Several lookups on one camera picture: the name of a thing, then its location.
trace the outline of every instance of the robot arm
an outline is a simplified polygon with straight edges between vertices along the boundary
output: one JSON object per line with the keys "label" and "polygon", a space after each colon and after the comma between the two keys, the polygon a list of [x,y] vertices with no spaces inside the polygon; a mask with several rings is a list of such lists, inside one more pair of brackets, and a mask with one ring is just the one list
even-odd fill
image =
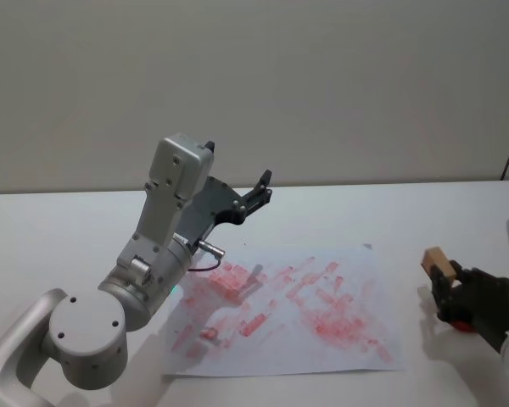
{"label": "robot arm", "polygon": [[126,333],[147,325],[200,248],[220,261],[205,239],[220,223],[242,224],[270,202],[266,171],[241,197],[208,176],[215,144],[179,134],[159,143],[145,184],[136,230],[98,290],[44,294],[0,339],[0,407],[51,406],[30,390],[52,358],[83,389],[106,387],[126,368]]}
{"label": "robot arm", "polygon": [[422,267],[432,281],[438,318],[460,331],[478,332],[509,370],[509,279],[462,269],[440,248],[426,251]]}

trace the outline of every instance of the metal connector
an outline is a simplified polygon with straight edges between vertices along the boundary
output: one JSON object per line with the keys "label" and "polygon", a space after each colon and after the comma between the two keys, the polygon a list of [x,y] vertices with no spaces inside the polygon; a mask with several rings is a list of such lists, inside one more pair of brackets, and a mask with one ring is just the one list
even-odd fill
{"label": "metal connector", "polygon": [[213,254],[217,260],[222,259],[226,254],[224,250],[216,246],[213,246],[211,243],[208,243],[205,240],[200,240],[198,243],[198,247],[207,253]]}

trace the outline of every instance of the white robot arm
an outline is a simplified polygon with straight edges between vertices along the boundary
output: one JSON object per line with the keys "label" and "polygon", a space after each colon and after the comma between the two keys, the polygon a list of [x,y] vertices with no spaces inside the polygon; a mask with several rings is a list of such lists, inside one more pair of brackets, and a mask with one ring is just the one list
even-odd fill
{"label": "white robot arm", "polygon": [[208,176],[214,148],[181,134],[159,143],[137,228],[98,290],[45,293],[0,339],[0,407],[51,406],[30,390],[48,358],[79,388],[108,386],[126,368],[126,333],[147,325],[193,254],[200,248],[220,264],[224,252],[206,237],[269,203],[271,172],[241,197]]}

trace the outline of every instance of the circular joint cap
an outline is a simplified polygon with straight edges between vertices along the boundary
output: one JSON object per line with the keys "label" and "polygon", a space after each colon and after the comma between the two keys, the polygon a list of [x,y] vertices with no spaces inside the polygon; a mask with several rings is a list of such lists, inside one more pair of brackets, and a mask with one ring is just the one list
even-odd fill
{"label": "circular joint cap", "polygon": [[49,333],[61,354],[105,358],[126,338],[125,312],[119,300],[103,291],[68,297],[51,314]]}

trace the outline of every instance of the red smudge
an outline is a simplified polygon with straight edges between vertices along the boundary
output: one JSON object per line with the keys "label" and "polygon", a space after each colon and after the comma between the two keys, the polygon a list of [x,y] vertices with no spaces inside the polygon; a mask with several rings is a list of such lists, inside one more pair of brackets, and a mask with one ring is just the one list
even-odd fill
{"label": "red smudge", "polygon": [[[317,290],[317,294],[328,296],[322,290]],[[325,309],[300,308],[304,323],[320,339],[338,348],[366,343],[369,340],[366,336],[366,320],[357,315],[348,315],[348,307],[353,298],[349,294],[340,298],[328,297],[331,299],[331,306]]]}
{"label": "red smudge", "polygon": [[318,298],[320,298],[325,303],[333,305],[335,303],[335,300],[332,298],[330,294],[328,294],[326,291],[321,290],[320,288],[317,288],[315,291],[315,294]]}
{"label": "red smudge", "polygon": [[307,273],[305,276],[302,277],[302,280],[299,284],[296,284],[294,287],[292,287],[288,291],[288,293],[286,294],[286,297],[288,299],[294,298],[294,296],[303,287],[305,287],[307,285],[315,284],[319,280],[319,278],[321,278],[322,276],[324,276],[326,274],[333,273],[334,271],[336,271],[338,269],[338,267],[339,267],[339,264],[333,261],[332,263],[328,264],[325,267],[324,271],[322,271],[320,273]]}
{"label": "red smudge", "polygon": [[182,302],[185,306],[187,306],[187,307],[192,307],[192,306],[194,305],[195,301],[196,301],[196,300],[195,300],[194,298],[183,298],[183,299],[181,300],[181,302]]}
{"label": "red smudge", "polygon": [[341,284],[343,284],[343,277],[342,276],[337,276],[336,277],[336,281],[333,284],[333,292],[334,293],[336,293],[336,294],[338,293],[339,288],[341,287]]}
{"label": "red smudge", "polygon": [[390,363],[392,361],[392,356],[390,356],[389,351],[383,345],[377,347],[377,354],[385,363]]}
{"label": "red smudge", "polygon": [[173,346],[171,347],[172,352],[175,352],[178,350],[183,343],[187,340],[187,338],[190,336],[190,334],[193,333],[193,326],[187,325],[185,326],[182,331],[179,333],[179,336],[177,337],[176,341],[174,342]]}
{"label": "red smudge", "polygon": [[374,287],[375,287],[374,280],[370,280],[370,281],[366,282],[366,284],[364,284],[361,289],[362,297],[365,298],[365,297],[369,297],[370,295],[372,295]]}
{"label": "red smudge", "polygon": [[290,300],[293,303],[295,303],[296,305],[298,305],[299,307],[301,307],[305,303],[305,299],[304,298],[300,298],[300,297],[294,297],[294,298],[291,298]]}
{"label": "red smudge", "polygon": [[285,267],[284,269],[280,270],[277,272],[277,274],[275,275],[275,277],[273,277],[273,280],[277,280],[281,277],[286,277],[286,276],[290,276],[294,271],[294,267],[289,265],[287,267]]}
{"label": "red smudge", "polygon": [[209,277],[211,287],[224,299],[238,304],[241,292],[249,287],[250,273],[240,265],[226,263],[213,271]]}
{"label": "red smudge", "polygon": [[221,349],[228,349],[233,345],[236,335],[238,334],[238,331],[241,330],[246,325],[245,318],[249,316],[250,309],[251,306],[249,305],[249,303],[243,303],[241,305],[239,313],[236,316],[234,316],[232,321],[229,321],[229,323],[227,323],[228,326],[233,327],[232,335],[230,335],[230,337],[222,339],[222,342],[219,345],[219,347],[214,348],[212,352],[213,355],[217,356]]}
{"label": "red smudge", "polygon": [[227,319],[228,319],[227,315],[223,316],[222,318],[217,320],[217,322],[215,324],[213,324],[213,326],[211,328],[214,329],[215,331],[217,331],[217,334],[218,334],[218,332],[222,331],[223,329],[225,329],[227,327]]}
{"label": "red smudge", "polygon": [[241,324],[241,329],[239,330],[239,333],[243,335],[244,337],[250,336],[254,331],[256,331],[260,326],[266,322],[268,319],[267,315],[264,314],[258,314],[251,322],[248,324]]}
{"label": "red smudge", "polygon": [[283,329],[285,328],[285,324],[281,324],[280,326],[278,326],[277,328],[274,328],[272,329],[271,331],[269,331],[263,338],[260,342],[258,342],[258,345],[257,346],[260,346],[262,343],[264,343],[265,341],[267,341],[270,337],[274,336],[276,333],[282,331]]}
{"label": "red smudge", "polygon": [[277,274],[275,275],[275,277],[273,277],[273,281],[279,281],[281,280],[283,277],[285,276],[290,276],[291,274],[293,273],[297,273],[298,271],[302,271],[305,267],[307,267],[308,265],[310,265],[311,263],[313,263],[313,261],[315,261],[315,258],[313,256],[305,259],[304,261],[302,261],[298,267],[293,267],[291,265],[285,267],[284,269],[280,270],[277,272]]}
{"label": "red smudge", "polygon": [[202,345],[199,343],[194,343],[193,346],[191,346],[188,351],[185,353],[185,356],[188,358],[197,358],[202,354],[202,351],[204,348],[202,348]]}
{"label": "red smudge", "polygon": [[291,276],[284,276],[281,280],[277,281],[274,285],[276,291],[283,290],[288,284],[293,282],[294,279]]}
{"label": "red smudge", "polygon": [[218,334],[219,332],[215,328],[211,327],[209,329],[203,330],[200,333],[200,337],[203,339],[207,339],[208,341],[215,341]]}
{"label": "red smudge", "polygon": [[262,284],[266,284],[268,282],[268,276],[264,273],[259,274],[256,279]]}

